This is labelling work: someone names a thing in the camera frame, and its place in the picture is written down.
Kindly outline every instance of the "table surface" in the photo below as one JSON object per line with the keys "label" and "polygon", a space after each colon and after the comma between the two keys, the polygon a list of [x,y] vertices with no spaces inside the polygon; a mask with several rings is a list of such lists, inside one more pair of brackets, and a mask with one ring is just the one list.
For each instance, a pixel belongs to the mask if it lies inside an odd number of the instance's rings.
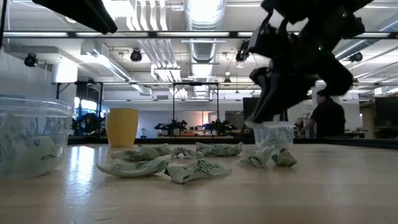
{"label": "table surface", "polygon": [[113,151],[70,147],[51,173],[0,182],[1,223],[398,223],[398,151],[298,144],[290,169],[209,157],[233,173],[184,185],[163,172],[141,179],[100,172],[95,164],[110,163]]}

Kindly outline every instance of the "clear plastic container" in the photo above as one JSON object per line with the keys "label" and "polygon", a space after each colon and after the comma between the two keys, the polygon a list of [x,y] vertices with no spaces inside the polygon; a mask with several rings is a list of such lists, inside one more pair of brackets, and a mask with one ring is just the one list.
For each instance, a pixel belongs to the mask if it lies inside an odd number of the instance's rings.
{"label": "clear plastic container", "polygon": [[263,149],[267,146],[283,144],[289,150],[293,145],[294,125],[287,122],[274,121],[251,125],[254,130],[256,146]]}
{"label": "clear plastic container", "polygon": [[0,96],[0,179],[54,170],[65,157],[73,116],[61,101]]}

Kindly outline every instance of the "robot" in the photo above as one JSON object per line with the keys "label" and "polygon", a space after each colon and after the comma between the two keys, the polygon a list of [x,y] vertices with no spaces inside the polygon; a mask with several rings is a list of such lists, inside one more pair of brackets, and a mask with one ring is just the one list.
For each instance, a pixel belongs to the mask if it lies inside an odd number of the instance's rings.
{"label": "robot", "polygon": [[[332,54],[341,39],[350,39],[365,31],[354,12],[373,0],[264,0],[268,12],[253,32],[249,44],[252,54],[271,58],[269,67],[252,71],[250,78],[262,89],[252,123],[272,120],[274,115],[307,99],[309,89],[320,78],[331,96],[345,95],[353,76]],[[279,28],[269,20],[274,11],[284,17]],[[308,18],[298,35],[286,31],[288,23]]]}

